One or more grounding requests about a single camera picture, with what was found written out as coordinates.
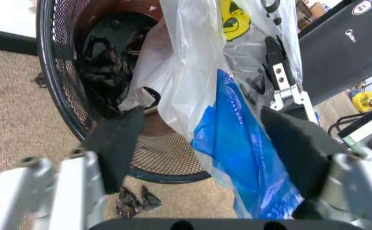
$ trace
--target yellow smiley face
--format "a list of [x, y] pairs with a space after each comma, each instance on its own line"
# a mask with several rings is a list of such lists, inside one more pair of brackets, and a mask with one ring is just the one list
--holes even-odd
[[250, 29], [251, 19], [232, 0], [219, 0], [224, 34], [227, 41], [240, 37]]

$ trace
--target plastic bag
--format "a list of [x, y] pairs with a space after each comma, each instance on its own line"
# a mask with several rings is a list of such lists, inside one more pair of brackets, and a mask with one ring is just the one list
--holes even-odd
[[[259, 69], [265, 72], [265, 44], [258, 37], [258, 28], [264, 36], [281, 37], [290, 61], [294, 57], [293, 75], [301, 82], [296, 24], [291, 25], [296, 23], [294, 1], [282, 3], [286, 10], [279, 7], [269, 18], [260, 0], [236, 1], [237, 12], [246, 12], [251, 22], [231, 43], [223, 33], [223, 1], [227, 0], [161, 0], [165, 20], [145, 39], [122, 107], [148, 107], [142, 87], [154, 89], [161, 95], [158, 112], [162, 119], [191, 142], [214, 178], [233, 188], [238, 216], [287, 218], [301, 197], [255, 117], [258, 105], [267, 104], [267, 95], [256, 94], [255, 100], [263, 102], [253, 107], [240, 90], [255, 91], [247, 87], [246, 79], [255, 80]], [[235, 7], [230, 12], [236, 13]], [[282, 21], [276, 26], [273, 20], [279, 16]], [[250, 61], [237, 61], [245, 55]]]
[[352, 104], [360, 113], [372, 110], [372, 92], [359, 92], [352, 97]]

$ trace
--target blue plastic bag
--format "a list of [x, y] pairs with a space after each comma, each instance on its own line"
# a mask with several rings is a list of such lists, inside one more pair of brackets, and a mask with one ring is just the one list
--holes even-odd
[[288, 218], [301, 202], [284, 165], [253, 117], [234, 79], [219, 70], [216, 102], [194, 131], [193, 149], [213, 158], [213, 167], [229, 175], [240, 217]]

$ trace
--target mesh wastebasket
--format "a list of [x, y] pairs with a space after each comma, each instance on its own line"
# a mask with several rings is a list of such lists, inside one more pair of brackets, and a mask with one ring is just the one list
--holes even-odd
[[[159, 20], [159, 0], [40, 0], [37, 40], [40, 62], [49, 91], [64, 121], [79, 140], [102, 119], [92, 112], [74, 65], [91, 28], [102, 18], [124, 12]], [[189, 143], [159, 117], [145, 112], [130, 175], [158, 183], [189, 183], [209, 177]]]

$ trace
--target beige carpet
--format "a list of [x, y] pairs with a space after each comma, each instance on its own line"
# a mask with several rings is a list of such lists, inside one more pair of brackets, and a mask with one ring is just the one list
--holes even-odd
[[[26, 156], [47, 157], [58, 164], [79, 142], [58, 113], [47, 89], [31, 82], [41, 72], [37, 57], [0, 51], [0, 172]], [[233, 193], [207, 179], [165, 185], [127, 177], [140, 198], [145, 184], [163, 202], [138, 217], [234, 218]], [[106, 218], [115, 217], [115, 195], [108, 197]]]

